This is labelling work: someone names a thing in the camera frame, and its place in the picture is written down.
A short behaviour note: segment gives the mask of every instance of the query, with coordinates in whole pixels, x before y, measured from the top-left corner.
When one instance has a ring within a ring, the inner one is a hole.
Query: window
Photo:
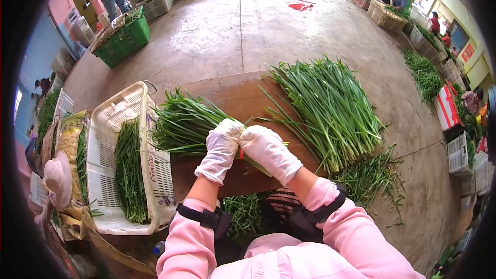
[[[17,116],[17,108],[19,108],[19,103],[21,102],[22,98],[22,92],[19,90],[19,88],[16,89],[16,95],[15,95],[15,103],[14,103],[14,123],[16,121],[16,116]]]

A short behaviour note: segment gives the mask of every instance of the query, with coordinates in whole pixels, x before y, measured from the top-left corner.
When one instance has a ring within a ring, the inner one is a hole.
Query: jeans
[[[121,12],[123,14],[126,13],[127,11],[131,10],[131,8],[127,4],[124,3],[124,0],[102,0],[102,3],[109,14],[108,18],[110,19],[110,22],[112,22],[116,17],[116,15],[115,15],[115,4],[116,3],[119,6],[119,9],[121,10]]]

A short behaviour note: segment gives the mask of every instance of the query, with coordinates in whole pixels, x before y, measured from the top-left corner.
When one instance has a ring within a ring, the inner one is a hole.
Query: pink jacket
[[[319,178],[303,205],[313,211],[338,195],[334,183]],[[191,198],[184,205],[213,211]],[[323,229],[325,244],[301,242],[281,233],[265,235],[253,240],[243,260],[216,267],[213,231],[176,214],[157,273],[160,279],[425,278],[384,239],[365,210],[349,199],[317,227]]]

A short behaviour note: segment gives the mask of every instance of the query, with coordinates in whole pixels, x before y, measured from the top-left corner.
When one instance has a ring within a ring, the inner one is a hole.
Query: hair
[[[482,89],[477,89],[475,93],[477,94],[479,100],[482,100],[482,98],[484,98],[484,91]]]

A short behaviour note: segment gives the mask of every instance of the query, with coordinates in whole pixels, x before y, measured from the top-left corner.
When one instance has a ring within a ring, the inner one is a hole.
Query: concrete floor
[[[458,223],[459,183],[448,176],[443,134],[435,114],[420,100],[397,45],[401,35],[383,30],[351,0],[307,0],[298,12],[290,0],[177,0],[150,25],[150,42],[114,69],[87,52],[64,84],[74,110],[93,109],[130,84],[150,80],[152,95],[202,79],[264,70],[263,62],[308,60],[325,53],[358,71],[381,120],[390,122],[384,145],[397,143],[394,158],[405,180],[402,226],[383,197],[371,207],[376,224],[422,274],[449,244]]]

